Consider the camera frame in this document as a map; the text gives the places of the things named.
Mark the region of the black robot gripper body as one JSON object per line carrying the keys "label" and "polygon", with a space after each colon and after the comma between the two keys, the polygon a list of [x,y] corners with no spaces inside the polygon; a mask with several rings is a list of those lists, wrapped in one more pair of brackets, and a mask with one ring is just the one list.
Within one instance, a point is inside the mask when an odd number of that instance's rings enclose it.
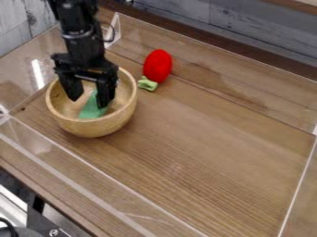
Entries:
{"label": "black robot gripper body", "polygon": [[81,83],[90,79],[97,83],[118,81],[120,67],[108,60],[102,26],[89,24],[82,28],[61,26],[61,37],[65,40],[65,53],[51,55],[55,61],[55,72],[62,83]]}

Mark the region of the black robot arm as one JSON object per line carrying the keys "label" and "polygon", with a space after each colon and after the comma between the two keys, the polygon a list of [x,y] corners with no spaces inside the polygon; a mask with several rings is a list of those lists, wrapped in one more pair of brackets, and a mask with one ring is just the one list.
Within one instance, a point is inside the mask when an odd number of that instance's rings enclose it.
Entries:
{"label": "black robot arm", "polygon": [[49,0],[59,21],[66,53],[51,55],[62,88],[73,101],[85,93],[84,81],[97,87],[97,106],[105,108],[116,97],[120,67],[108,60],[97,0]]}

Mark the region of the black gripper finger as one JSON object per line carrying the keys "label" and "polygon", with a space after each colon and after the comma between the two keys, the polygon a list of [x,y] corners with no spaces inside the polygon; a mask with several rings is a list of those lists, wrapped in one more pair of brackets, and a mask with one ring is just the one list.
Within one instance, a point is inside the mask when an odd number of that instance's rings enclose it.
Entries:
{"label": "black gripper finger", "polygon": [[116,97],[117,81],[116,76],[102,76],[97,81],[97,103],[101,108],[108,107]]}
{"label": "black gripper finger", "polygon": [[76,102],[85,93],[84,83],[74,73],[61,73],[59,82],[69,98]]}

